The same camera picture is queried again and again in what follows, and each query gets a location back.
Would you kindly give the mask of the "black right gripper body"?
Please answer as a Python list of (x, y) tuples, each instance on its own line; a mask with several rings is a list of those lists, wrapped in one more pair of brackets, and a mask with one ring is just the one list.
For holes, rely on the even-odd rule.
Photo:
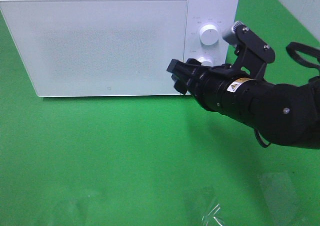
[(242, 70), (234, 70), (230, 64), (217, 67), (187, 64), (186, 89), (199, 105), (207, 111), (221, 111), (222, 94), (239, 78), (250, 76)]

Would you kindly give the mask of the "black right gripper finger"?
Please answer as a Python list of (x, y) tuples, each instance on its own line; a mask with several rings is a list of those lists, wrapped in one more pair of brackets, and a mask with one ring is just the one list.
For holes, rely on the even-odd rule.
[(207, 66), (203, 66), (201, 62), (194, 58), (189, 58), (186, 62), (182, 62), (177, 59), (172, 59), (167, 67), (167, 72), (175, 75), (176, 77), (188, 76), (194, 77), (201, 72), (208, 69)]
[(174, 89), (182, 95), (190, 94), (194, 95), (194, 79), (187, 78), (186, 81), (178, 79), (175, 75), (172, 75), (174, 81)]

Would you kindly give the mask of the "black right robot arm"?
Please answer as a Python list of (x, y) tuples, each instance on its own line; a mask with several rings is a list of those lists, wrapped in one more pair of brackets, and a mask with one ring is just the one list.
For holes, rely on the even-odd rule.
[(261, 146), (320, 147), (319, 77), (303, 86), (272, 84), (224, 65), (203, 66), (194, 59), (173, 59), (167, 70), (175, 90), (190, 93), (207, 111), (253, 128)]

